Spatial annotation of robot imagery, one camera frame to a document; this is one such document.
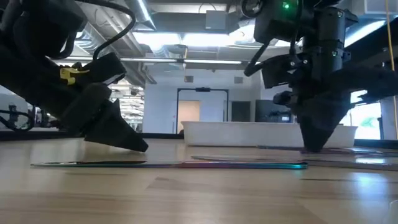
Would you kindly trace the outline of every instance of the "black cable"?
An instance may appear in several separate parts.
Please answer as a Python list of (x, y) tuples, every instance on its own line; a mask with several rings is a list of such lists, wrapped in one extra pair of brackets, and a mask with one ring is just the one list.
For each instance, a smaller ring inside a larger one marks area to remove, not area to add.
[(231, 10), (231, 6), (232, 6), (233, 1), (234, 1), (234, 0), (231, 0), (230, 2), (228, 2), (228, 3), (226, 4), (226, 7), (225, 7), (226, 13), (229, 13), (229, 10)]
[(9, 129), (11, 129), (11, 130), (13, 130), (15, 132), (30, 131), (34, 127), (34, 124), (35, 124), (34, 118), (31, 115), (27, 114), (27, 113), (18, 112), (18, 111), (6, 111), (6, 110), (0, 110), (0, 113), (5, 113), (5, 114), (9, 114), (9, 115), (21, 115), (21, 116), (27, 117), (28, 127), (25, 128), (25, 129), (22, 129), (22, 128), (15, 127), (14, 125), (10, 124), (9, 121), (7, 121), (2, 116), (0, 116), (0, 122), (2, 124), (4, 124), (5, 127), (9, 128)]
[(259, 60), (261, 55), (266, 51), (270, 41), (271, 40), (268, 40), (267, 42), (265, 42), (266, 44), (263, 44), (261, 46), (261, 48), (253, 56), (253, 58), (250, 60), (247, 67), (243, 71), (245, 76), (250, 77), (251, 75), (253, 75), (254, 73), (256, 73), (258, 70), (260, 70), (262, 68), (263, 63), (261, 62), (261, 63), (257, 64), (257, 61)]
[(72, 54), (73, 52), (73, 48), (75, 46), (75, 39), (76, 39), (76, 33), (69, 34), (67, 43), (65, 44), (65, 49), (62, 52), (60, 52), (58, 55), (51, 56), (51, 58), (60, 60), (69, 57), (70, 54)]
[(259, 10), (257, 12), (255, 12), (254, 10), (248, 10), (246, 8), (246, 5), (248, 4), (248, 0), (242, 0), (241, 2), (241, 10), (242, 10), (242, 14), (248, 18), (255, 18), (257, 17), (260, 13), (261, 13), (261, 5), (259, 5)]
[(134, 24), (136, 23), (136, 15), (130, 9), (128, 9), (124, 6), (121, 6), (119, 4), (104, 1), (104, 0), (76, 0), (76, 1), (115, 9), (115, 10), (121, 11), (123, 13), (126, 13), (131, 18), (131, 22), (129, 23), (129, 25), (126, 26), (126, 28), (124, 28), (120, 33), (116, 34), (114, 37), (110, 38), (105, 43), (101, 44), (97, 49), (95, 49), (94, 54), (93, 54), (93, 60), (96, 60), (98, 58), (98, 55), (100, 54), (100, 52), (103, 49), (105, 49), (107, 46), (113, 44), (115, 41), (119, 40), (124, 35), (126, 35), (128, 32), (130, 32), (130, 30), (134, 27)]

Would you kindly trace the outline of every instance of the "black equipment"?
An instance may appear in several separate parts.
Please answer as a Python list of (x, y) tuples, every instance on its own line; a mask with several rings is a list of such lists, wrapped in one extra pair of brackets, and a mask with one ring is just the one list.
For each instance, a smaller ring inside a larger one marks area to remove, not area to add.
[(107, 85), (126, 70), (115, 54), (100, 52), (135, 23), (127, 8), (104, 0), (78, 0), (111, 7), (132, 18), (118, 35), (99, 46), (84, 67), (60, 67), (51, 59), (68, 57), (86, 16), (74, 0), (10, 0), (0, 11), (0, 85), (49, 112), (85, 140), (144, 152), (148, 145), (122, 119), (119, 101), (109, 101)]
[[(312, 152), (321, 151), (341, 119), (354, 105), (353, 91), (367, 90), (359, 103), (372, 103), (398, 93), (398, 76), (383, 68), (344, 67), (350, 60), (345, 52), (345, 30), (358, 22), (348, 10), (333, 5), (336, 0), (260, 0), (259, 10), (243, 13), (256, 18), (254, 38), (263, 43), (247, 65), (250, 76), (262, 70), (265, 88), (288, 83), (292, 92), (274, 97), (297, 115), (304, 145)], [(290, 52), (258, 63), (272, 39), (290, 42)], [(302, 53), (296, 41), (303, 39)]]

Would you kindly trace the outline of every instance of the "ceiling light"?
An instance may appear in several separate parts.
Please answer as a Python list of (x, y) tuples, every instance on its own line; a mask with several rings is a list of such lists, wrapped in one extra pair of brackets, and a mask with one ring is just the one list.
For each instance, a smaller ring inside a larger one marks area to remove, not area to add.
[(122, 62), (177, 63), (177, 59), (167, 58), (121, 58)]
[(358, 30), (357, 32), (355, 32), (353, 35), (349, 36), (346, 39), (344, 47), (348, 47), (351, 44), (357, 42), (359, 39), (366, 37), (368, 34), (374, 32), (378, 28), (384, 26), (385, 23), (386, 22), (384, 20), (377, 21), (377, 22), (372, 22), (371, 24), (368, 24), (368, 25), (360, 28), (360, 30)]
[(146, 44), (150, 48), (160, 48), (163, 45), (181, 44), (178, 34), (159, 32), (135, 32), (134, 37), (140, 44)]
[(112, 90), (130, 90), (128, 86), (118, 86), (118, 85), (111, 85)]
[(65, 58), (64, 60), (66, 60), (66, 61), (70, 60), (70, 61), (76, 61), (76, 62), (79, 62), (79, 61), (82, 61), (82, 62), (90, 62), (90, 61), (93, 60), (93, 58), (92, 58), (92, 57), (76, 57), (76, 56), (70, 56), (70, 57)]
[(185, 59), (186, 63), (215, 63), (215, 64), (225, 64), (225, 65), (241, 65), (241, 61), (231, 61), (231, 60), (201, 60), (201, 59)]
[(226, 34), (187, 34), (182, 44), (192, 47), (223, 47), (234, 43)]

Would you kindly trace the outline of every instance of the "wooden table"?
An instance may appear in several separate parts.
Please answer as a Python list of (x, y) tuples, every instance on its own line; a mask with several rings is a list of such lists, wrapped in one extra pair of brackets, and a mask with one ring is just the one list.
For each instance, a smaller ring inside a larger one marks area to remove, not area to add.
[(398, 172), (29, 165), (269, 153), (255, 148), (185, 147), (180, 140), (148, 143), (146, 154), (81, 139), (0, 143), (0, 223), (383, 223), (389, 204), (398, 199)]

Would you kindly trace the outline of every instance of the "yellow label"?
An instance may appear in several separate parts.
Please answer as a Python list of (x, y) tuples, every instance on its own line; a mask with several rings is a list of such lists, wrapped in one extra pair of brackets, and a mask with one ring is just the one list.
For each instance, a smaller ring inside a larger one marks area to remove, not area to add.
[(60, 69), (60, 78), (67, 80), (68, 81), (67, 85), (73, 85), (76, 82), (75, 76), (81, 75), (81, 74), (84, 74), (87, 72), (89, 72), (89, 70), (79, 71), (75, 68), (61, 68)]

